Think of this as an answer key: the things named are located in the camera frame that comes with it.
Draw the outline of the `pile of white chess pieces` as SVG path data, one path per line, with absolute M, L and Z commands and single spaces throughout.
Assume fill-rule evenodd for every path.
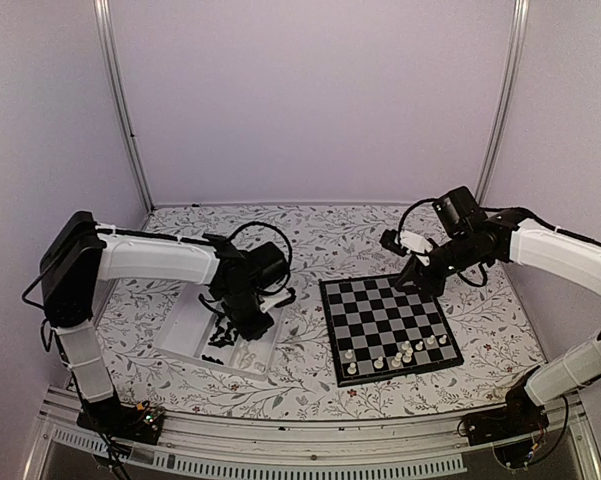
M 243 345 L 237 351 L 237 367 L 253 374 L 265 374 L 268 370 L 270 350 Z

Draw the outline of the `aluminium frame post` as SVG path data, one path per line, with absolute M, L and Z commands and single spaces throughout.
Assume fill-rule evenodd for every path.
M 475 190 L 475 198 L 479 204 L 484 204 L 486 201 L 504 138 L 509 109 L 514 96 L 516 80 L 523 55 L 529 7 L 529 0 L 516 0 L 513 4 L 513 15 L 503 79 L 483 164 L 480 169 Z
M 111 90 L 114 110 L 120 127 L 124 148 L 130 165 L 132 178 L 138 190 L 144 210 L 147 213 L 151 213 L 154 211 L 155 205 L 150 191 L 147 175 L 140 157 L 139 148 L 136 141 L 136 134 L 124 92 L 121 69 L 115 44 L 110 2 L 107 0 L 94 0 L 93 6 L 105 71 Z

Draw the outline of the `pile of black chess pieces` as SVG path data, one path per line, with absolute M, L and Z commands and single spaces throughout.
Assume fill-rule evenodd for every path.
M 228 365 L 237 346 L 239 334 L 225 318 L 217 318 L 207 339 L 203 341 L 200 358 L 219 365 Z

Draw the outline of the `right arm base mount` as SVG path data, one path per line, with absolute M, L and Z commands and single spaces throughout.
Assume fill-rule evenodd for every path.
M 496 460 L 509 469 L 528 467 L 534 459 L 549 426 L 545 410 L 525 395 L 510 396 L 505 405 L 463 416 L 458 433 L 470 446 L 509 441 L 525 436 L 518 442 L 496 446 Z

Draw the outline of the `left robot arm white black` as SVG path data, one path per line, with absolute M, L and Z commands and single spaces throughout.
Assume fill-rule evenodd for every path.
M 183 237 L 121 229 L 78 211 L 47 249 L 21 299 L 43 311 L 91 419 L 106 433 L 121 433 L 129 415 L 119 405 L 92 323 L 97 283 L 150 279 L 204 286 L 205 304 L 219 303 L 243 339 L 258 339 L 273 324 L 271 310 L 296 299 L 288 285 L 293 250 L 272 242 L 240 249 L 233 241 L 247 228 Z

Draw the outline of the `front aluminium rail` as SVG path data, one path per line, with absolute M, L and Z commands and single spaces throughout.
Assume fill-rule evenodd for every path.
M 72 387 L 50 388 L 34 421 L 27 479 L 601 479 L 601 449 L 582 396 L 546 409 L 547 428 L 472 444 L 463 418 L 504 403 L 420 381 L 304 393 L 220 381 L 209 389 L 126 389 L 165 408 L 153 444 L 121 442 L 113 467 L 78 424 Z

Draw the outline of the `floral patterned table mat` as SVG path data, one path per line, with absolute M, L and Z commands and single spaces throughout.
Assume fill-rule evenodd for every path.
M 234 380 L 262 388 L 283 385 L 310 393 L 337 385 L 324 311 L 321 280 L 399 271 L 403 259 L 380 245 L 383 231 L 398 225 L 436 241 L 445 237 L 429 207 L 408 212 L 404 206 L 188 206 L 162 208 L 148 219 L 150 232 L 198 236 L 227 235 L 248 228 L 238 244 L 287 236 L 293 246 L 291 284 L 297 300 L 282 314 L 273 363 L 264 381 L 189 365 L 159 354 L 154 340 L 182 284 L 173 281 L 122 280 L 99 321 L 97 334 L 115 388 L 209 389 Z M 466 388 L 477 397 L 508 388 L 544 360 L 541 346 L 510 282 L 500 266 L 488 271 L 488 283 L 475 288 L 478 273 L 451 278 L 440 300 L 458 342 L 464 364 L 438 372 L 386 381 L 420 381 L 449 390 Z

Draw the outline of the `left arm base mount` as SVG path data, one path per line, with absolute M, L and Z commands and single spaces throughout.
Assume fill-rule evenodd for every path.
M 90 403 L 84 401 L 77 419 L 81 428 L 114 438 L 156 445 L 166 410 L 143 401 L 125 405 L 117 397 Z

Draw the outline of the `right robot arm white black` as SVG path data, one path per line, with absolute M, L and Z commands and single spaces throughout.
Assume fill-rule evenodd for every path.
M 601 379 L 601 242 L 525 207 L 484 207 L 465 186 L 407 210 L 423 205 L 432 207 L 446 239 L 437 243 L 410 231 L 404 219 L 386 230 L 382 246 L 406 259 L 397 288 L 413 284 L 439 297 L 449 277 L 499 262 L 526 312 L 553 315 L 535 327 L 550 360 L 511 387 L 497 415 L 501 432 L 517 436 L 545 404 Z

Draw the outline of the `black grey chessboard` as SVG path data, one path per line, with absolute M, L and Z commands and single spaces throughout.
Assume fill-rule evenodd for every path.
M 397 291 L 393 275 L 347 278 L 321 281 L 319 290 L 332 351 L 337 385 L 357 386 L 396 376 L 423 374 L 446 370 L 464 364 L 464 358 L 443 310 L 435 298 Z M 447 345 L 438 338 L 446 334 Z M 434 335 L 436 344 L 428 346 L 426 339 Z M 410 364 L 392 369 L 390 362 L 400 352 L 400 344 L 408 341 L 414 351 Z M 415 345 L 424 342 L 424 349 Z M 346 360 L 347 350 L 354 358 Z M 384 365 L 376 370 L 378 357 Z M 357 373 L 349 375 L 351 363 Z

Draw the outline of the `right aluminium frame post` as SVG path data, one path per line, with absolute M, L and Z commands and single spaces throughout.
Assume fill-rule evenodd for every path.
M 529 7 L 529 0 L 516 0 L 513 4 L 513 15 L 503 79 L 483 164 L 480 169 L 475 190 L 475 198 L 479 204 L 484 204 L 486 201 L 504 138 L 509 109 L 514 96 L 516 80 L 523 55 Z

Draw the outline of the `left aluminium frame post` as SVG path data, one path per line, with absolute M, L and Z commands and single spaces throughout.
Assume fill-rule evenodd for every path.
M 132 178 L 138 190 L 144 210 L 147 213 L 151 213 L 154 211 L 155 205 L 150 191 L 147 175 L 140 157 L 139 148 L 136 141 L 136 134 L 124 92 L 121 69 L 115 44 L 110 2 L 107 0 L 94 0 L 93 6 L 105 71 L 111 90 L 114 110 L 120 127 L 124 148 L 130 165 Z

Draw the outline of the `clear plastic piece tray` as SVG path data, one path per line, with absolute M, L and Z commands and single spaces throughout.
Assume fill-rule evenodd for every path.
M 281 312 L 271 313 L 274 325 L 261 338 L 247 341 L 227 319 L 202 305 L 202 293 L 201 286 L 186 285 L 154 340 L 154 349 L 187 364 L 264 381 L 280 334 Z

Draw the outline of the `white bishop piece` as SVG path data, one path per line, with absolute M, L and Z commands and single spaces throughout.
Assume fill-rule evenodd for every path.
M 392 369 L 398 369 L 402 366 L 402 354 L 398 352 L 391 360 L 390 366 Z

